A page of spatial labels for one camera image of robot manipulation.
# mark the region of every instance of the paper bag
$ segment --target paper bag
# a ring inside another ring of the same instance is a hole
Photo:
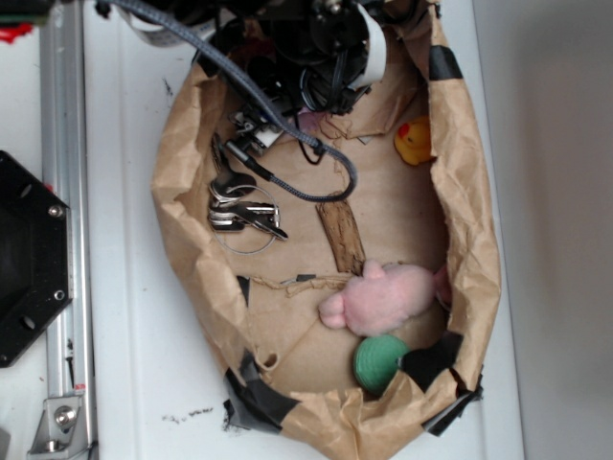
[[[207,221],[208,186],[216,176],[211,140],[214,133],[233,135],[227,114],[239,107],[222,79],[193,68],[170,113],[152,179],[166,252],[224,375],[230,420],[307,442],[330,459],[390,458],[451,404],[474,395],[500,294],[486,163],[436,8],[420,3],[408,22],[386,34],[384,82],[352,113],[305,124],[358,169],[348,202],[368,258],[431,270],[447,263],[451,312],[435,304],[393,332],[420,352],[413,370],[410,363],[399,369],[380,398],[353,377],[360,338],[319,320],[319,302],[350,274],[337,271],[313,203],[260,181],[277,201],[289,239],[253,256],[225,245],[260,247],[267,241],[263,232],[220,236]],[[424,114],[435,160],[413,167],[395,152],[394,134]],[[355,138],[371,135],[366,144]],[[329,194],[347,184],[333,160],[313,167],[289,138],[259,161],[308,193]]]

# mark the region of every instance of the white table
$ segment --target white table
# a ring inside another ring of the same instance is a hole
[[[151,48],[116,13],[104,21],[89,7],[87,148],[102,459],[320,458],[311,447],[281,436],[222,429],[227,394],[166,261],[148,187],[172,96],[187,75],[193,49]],[[472,3],[445,3],[443,18],[474,98],[491,167]],[[425,434],[397,459],[523,458],[506,292],[483,385],[485,399],[471,404],[442,438]]]

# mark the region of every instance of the green ball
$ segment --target green ball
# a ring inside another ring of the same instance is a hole
[[[393,335],[369,337],[353,356],[355,378],[365,390],[381,396],[398,370],[398,358],[409,351],[406,343]]]

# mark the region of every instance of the pink stuffed animal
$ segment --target pink stuffed animal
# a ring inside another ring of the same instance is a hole
[[[369,260],[363,276],[351,278],[345,288],[319,305],[326,326],[347,326],[357,335],[385,334],[411,316],[425,311],[434,300],[434,275],[417,265]]]

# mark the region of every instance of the piece of wood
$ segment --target piece of wood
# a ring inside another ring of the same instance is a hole
[[[324,224],[338,271],[361,275],[366,255],[347,200],[320,203],[317,213]]]

